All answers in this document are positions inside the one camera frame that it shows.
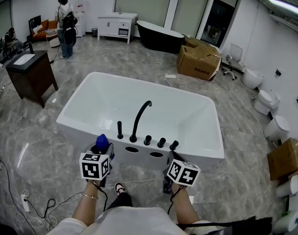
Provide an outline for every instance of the faucet hole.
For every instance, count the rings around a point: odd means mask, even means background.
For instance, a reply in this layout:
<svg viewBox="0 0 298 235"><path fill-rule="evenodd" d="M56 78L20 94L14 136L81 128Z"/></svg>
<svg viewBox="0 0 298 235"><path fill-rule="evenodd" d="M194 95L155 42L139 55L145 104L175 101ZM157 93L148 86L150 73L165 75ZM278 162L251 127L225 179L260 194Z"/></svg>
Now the faucet hole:
<svg viewBox="0 0 298 235"><path fill-rule="evenodd" d="M132 152L132 153L137 153L137 152L139 152L138 149L133 148L133 147L126 147L125 149L128 150L129 152Z"/></svg>
<svg viewBox="0 0 298 235"><path fill-rule="evenodd" d="M163 154L161 154L160 152L151 152L150 155L154 158L163 157Z"/></svg>

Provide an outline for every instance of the person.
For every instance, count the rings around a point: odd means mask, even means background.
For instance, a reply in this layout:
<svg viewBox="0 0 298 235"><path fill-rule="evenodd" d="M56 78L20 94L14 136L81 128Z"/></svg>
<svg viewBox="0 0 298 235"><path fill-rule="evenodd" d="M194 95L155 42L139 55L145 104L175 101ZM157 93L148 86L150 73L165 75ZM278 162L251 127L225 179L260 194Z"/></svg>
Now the person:
<svg viewBox="0 0 298 235"><path fill-rule="evenodd" d="M162 208L134 208L123 184L117 183L117 198L95 220L99 181L88 181L72 218L62 220L48 235L205 235L217 231L216 226L190 227L183 231ZM173 184L173 192L179 185ZM188 193L182 188L173 198L179 224L207 223L200 221Z"/></svg>
<svg viewBox="0 0 298 235"><path fill-rule="evenodd" d="M63 19L70 13L73 12L73 7L68 3L68 0L58 0L60 6L57 7L55 12L55 21L57 23L57 35L60 40L62 48L62 56L60 58L67 59L72 56L72 47L68 47L65 43L63 34Z"/></svg>
<svg viewBox="0 0 298 235"><path fill-rule="evenodd" d="M15 47L17 54L20 54L23 49L23 43L15 38L14 36L15 30L14 28L10 28L8 32L5 34L5 43L7 48Z"/></svg>

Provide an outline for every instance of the cardboard box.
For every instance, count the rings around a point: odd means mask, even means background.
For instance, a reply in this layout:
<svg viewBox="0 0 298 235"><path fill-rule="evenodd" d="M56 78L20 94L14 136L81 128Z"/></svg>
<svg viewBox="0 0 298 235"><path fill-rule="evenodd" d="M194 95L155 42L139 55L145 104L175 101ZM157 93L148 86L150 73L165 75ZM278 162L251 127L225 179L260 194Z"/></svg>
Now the cardboard box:
<svg viewBox="0 0 298 235"><path fill-rule="evenodd" d="M267 155L271 180L289 176L298 170L298 140L288 139Z"/></svg>
<svg viewBox="0 0 298 235"><path fill-rule="evenodd" d="M179 74L211 81L221 65L221 55L214 47L200 41L195 48L181 46L177 69Z"/></svg>
<svg viewBox="0 0 298 235"><path fill-rule="evenodd" d="M204 43L203 41L196 39L196 38L187 38L186 36L184 37L185 40L185 45L188 47L195 48L199 45L202 45Z"/></svg>

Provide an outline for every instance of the gray tile floor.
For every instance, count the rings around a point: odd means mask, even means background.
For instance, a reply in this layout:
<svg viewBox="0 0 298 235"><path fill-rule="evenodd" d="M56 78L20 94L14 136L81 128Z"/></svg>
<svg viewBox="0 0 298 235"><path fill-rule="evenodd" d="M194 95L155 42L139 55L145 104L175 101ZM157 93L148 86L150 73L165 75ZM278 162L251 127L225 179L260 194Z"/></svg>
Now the gray tile floor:
<svg viewBox="0 0 298 235"><path fill-rule="evenodd" d="M56 48L46 42L35 43L35 50L49 49L53 59ZM167 85L163 74L177 74L176 55L146 49L140 41L125 42L91 36L77 39L73 57L59 58L52 64L59 90L51 86L44 95L46 107L28 99L20 99L13 85L8 85L0 99L0 160L9 170L15 201L21 205L21 192L30 191L30 202L43 214L49 198L57 202L84 189L78 169L79 153L59 131L56 119L62 108L87 74L100 71ZM283 203L275 196L276 183L270 181L266 154L273 149L263 136L268 123L266 116L252 107L254 91L240 79L232 81L220 71L212 82L190 79L169 80L172 87L210 97L216 105L225 146L225 160L204 169L198 183L189 188L194 206L201 219L226 222L252 215L277 219ZM0 70L0 85L10 82L5 68ZM160 171L151 171L113 161L108 184L130 180L162 179ZM162 181L126 183L135 206L169 207L169 195L162 194ZM115 198L108 186L108 204ZM52 212L58 221L71 216L79 195L61 204ZM97 214L101 213L101 195ZM0 171L0 222L13 227L19 234L31 233L26 223L15 218L16 208L7 189L4 168ZM47 227L33 226L39 234Z"/></svg>

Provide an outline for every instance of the orange sofa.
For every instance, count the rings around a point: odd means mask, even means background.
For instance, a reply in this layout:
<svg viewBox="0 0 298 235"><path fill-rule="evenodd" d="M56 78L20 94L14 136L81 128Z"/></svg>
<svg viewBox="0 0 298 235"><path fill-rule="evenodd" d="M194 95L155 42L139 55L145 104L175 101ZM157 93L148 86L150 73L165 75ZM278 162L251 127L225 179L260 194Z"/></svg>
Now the orange sofa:
<svg viewBox="0 0 298 235"><path fill-rule="evenodd" d="M41 22L41 25L42 25L42 28L38 30L38 34L35 34L35 32L31 31L33 41L46 40L46 32L44 31L48 29L57 29L57 25L55 21L45 20ZM57 36L49 37L48 40L52 40L53 38L56 38L56 37Z"/></svg>

